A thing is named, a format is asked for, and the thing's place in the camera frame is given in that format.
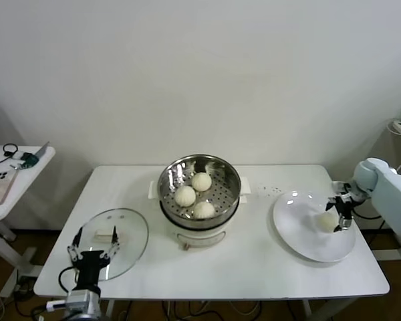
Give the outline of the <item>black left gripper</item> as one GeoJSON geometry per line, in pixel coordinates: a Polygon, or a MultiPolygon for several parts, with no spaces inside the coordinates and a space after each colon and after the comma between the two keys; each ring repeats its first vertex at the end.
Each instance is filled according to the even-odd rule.
{"type": "Polygon", "coordinates": [[[68,254],[72,265],[78,270],[78,280],[75,290],[99,290],[98,280],[100,270],[109,265],[109,259],[112,259],[120,249],[119,237],[116,226],[113,228],[111,245],[107,251],[83,251],[80,252],[79,244],[82,236],[80,227],[74,236],[72,244],[68,246],[68,254]]]}

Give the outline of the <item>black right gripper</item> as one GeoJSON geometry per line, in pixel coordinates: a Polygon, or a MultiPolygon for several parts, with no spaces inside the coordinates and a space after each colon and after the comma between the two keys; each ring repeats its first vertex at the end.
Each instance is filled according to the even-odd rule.
{"type": "Polygon", "coordinates": [[[352,225],[352,203],[345,202],[340,196],[330,197],[327,200],[325,210],[329,211],[332,207],[339,213],[337,226],[333,229],[334,233],[348,230],[352,225]]]}

